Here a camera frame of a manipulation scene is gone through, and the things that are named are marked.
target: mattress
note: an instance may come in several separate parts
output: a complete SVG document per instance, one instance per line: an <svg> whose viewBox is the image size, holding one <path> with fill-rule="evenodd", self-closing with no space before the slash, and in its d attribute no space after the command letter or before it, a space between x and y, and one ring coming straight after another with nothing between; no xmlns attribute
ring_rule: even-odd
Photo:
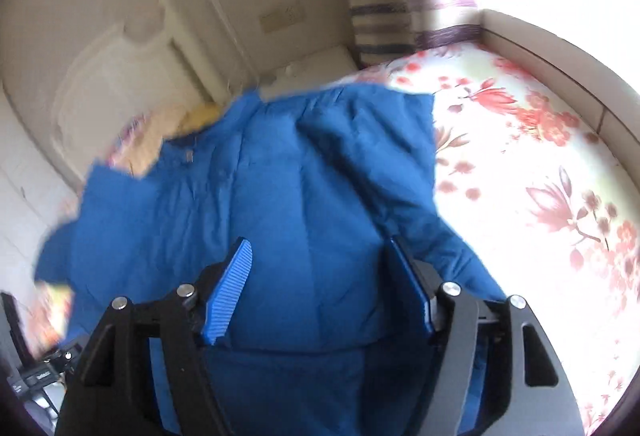
<svg viewBox="0 0 640 436"><path fill-rule="evenodd" d="M512 61L459 43L342 81L436 94L436 204L508 294L529 301L587 435L640 360L640 193L597 134Z"/></svg>

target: wall switch plate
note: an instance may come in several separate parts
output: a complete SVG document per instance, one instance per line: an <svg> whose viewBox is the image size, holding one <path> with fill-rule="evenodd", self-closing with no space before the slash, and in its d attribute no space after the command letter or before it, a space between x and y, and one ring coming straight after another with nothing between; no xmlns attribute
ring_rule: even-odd
<svg viewBox="0 0 640 436"><path fill-rule="evenodd" d="M262 31L268 34L296 23L302 23L306 19L305 7L300 1L280 4L277 8L262 14L259 19Z"/></svg>

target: blue jacket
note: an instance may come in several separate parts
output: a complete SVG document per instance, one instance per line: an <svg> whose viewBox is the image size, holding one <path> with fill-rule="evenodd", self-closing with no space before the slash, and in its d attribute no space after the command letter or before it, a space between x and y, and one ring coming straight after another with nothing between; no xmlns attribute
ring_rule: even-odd
<svg viewBox="0 0 640 436"><path fill-rule="evenodd" d="M36 278L69 283L71 325L91 331L113 297L158 299L243 236L252 272L203 355L236 433L400 435L433 363L381 277L384 239L399 234L443 279L503 297L437 215L432 106L373 84L272 103L245 94L218 123L166 142L143 179L95 166L79 219L46 243ZM156 391L175 429L162 373Z"/></svg>

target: silver screw head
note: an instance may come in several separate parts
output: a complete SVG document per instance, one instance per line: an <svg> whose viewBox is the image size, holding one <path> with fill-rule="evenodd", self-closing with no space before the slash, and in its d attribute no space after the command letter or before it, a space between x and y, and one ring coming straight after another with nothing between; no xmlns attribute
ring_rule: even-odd
<svg viewBox="0 0 640 436"><path fill-rule="evenodd" d="M524 307L527 305L527 301L525 301L524 297L521 297L520 295L512 295L509 298L509 302L518 310L524 310Z"/></svg>
<svg viewBox="0 0 640 436"><path fill-rule="evenodd" d="M127 305L126 297L116 297L113 301L111 301L111 307L114 310L122 310Z"/></svg>
<svg viewBox="0 0 640 436"><path fill-rule="evenodd" d="M184 285L180 285L178 286L177 289L177 293L179 297L191 297L193 295L193 292L195 292L196 289L193 285L190 285L189 283L185 283Z"/></svg>
<svg viewBox="0 0 640 436"><path fill-rule="evenodd" d="M462 289L458 283L453 283L452 281L447 281L446 283L442 283L442 291L447 295L452 297L456 297L460 295Z"/></svg>

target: blue gripper pad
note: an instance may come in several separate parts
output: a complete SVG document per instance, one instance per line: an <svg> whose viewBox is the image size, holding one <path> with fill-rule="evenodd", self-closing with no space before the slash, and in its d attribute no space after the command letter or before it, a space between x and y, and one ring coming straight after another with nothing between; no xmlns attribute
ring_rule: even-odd
<svg viewBox="0 0 640 436"><path fill-rule="evenodd" d="M397 238L387 241L386 267L394 284L394 291L404 306L409 328L430 337L435 333L431 319L430 298L414 273L410 257Z"/></svg>
<svg viewBox="0 0 640 436"><path fill-rule="evenodd" d="M208 344L214 344L226 333L253 259L251 243L243 239L207 301L202 337Z"/></svg>

